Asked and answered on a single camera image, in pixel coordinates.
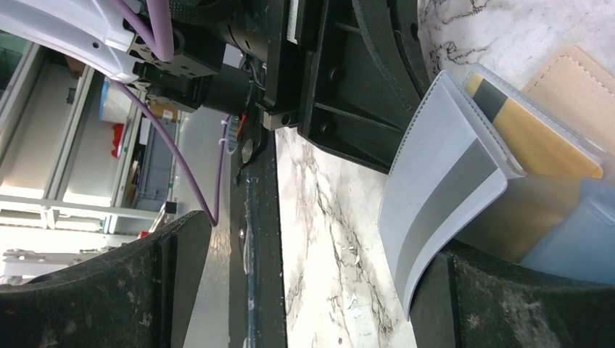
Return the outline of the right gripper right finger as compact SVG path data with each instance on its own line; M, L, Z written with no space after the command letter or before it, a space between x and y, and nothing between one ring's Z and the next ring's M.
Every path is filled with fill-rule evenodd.
M612 347L614 287L538 272L451 241L410 309L419 347Z

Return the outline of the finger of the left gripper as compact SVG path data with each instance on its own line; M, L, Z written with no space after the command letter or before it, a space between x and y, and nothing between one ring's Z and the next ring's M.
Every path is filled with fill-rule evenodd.
M429 84L417 1L324 1L297 132L387 173Z

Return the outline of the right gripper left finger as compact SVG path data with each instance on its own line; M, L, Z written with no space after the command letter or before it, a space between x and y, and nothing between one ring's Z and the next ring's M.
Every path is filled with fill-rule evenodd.
M182 347L212 229L193 211L22 285L1 286L3 347Z

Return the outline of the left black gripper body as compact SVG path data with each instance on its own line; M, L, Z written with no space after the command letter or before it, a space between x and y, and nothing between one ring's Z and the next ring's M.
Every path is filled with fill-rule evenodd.
M305 55L315 43L318 1L170 1L173 58L136 33L135 87L184 112L232 115L253 107L267 130L300 119Z

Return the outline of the grey striped card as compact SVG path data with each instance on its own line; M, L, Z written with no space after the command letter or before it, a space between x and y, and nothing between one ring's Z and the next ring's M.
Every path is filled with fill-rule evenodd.
M394 288L410 312L436 254L525 172L447 71L416 110L387 176L378 230Z

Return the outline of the beige leather card holder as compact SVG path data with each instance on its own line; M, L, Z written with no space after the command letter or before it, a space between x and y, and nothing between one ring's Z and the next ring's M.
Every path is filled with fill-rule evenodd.
M614 154L614 76L579 47L559 49L522 88L547 112Z

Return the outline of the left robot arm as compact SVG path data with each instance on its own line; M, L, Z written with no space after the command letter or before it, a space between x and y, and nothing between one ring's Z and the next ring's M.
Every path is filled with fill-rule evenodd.
M3 1L1 29L157 102L239 116L240 168L295 128L385 173L430 86L416 1Z

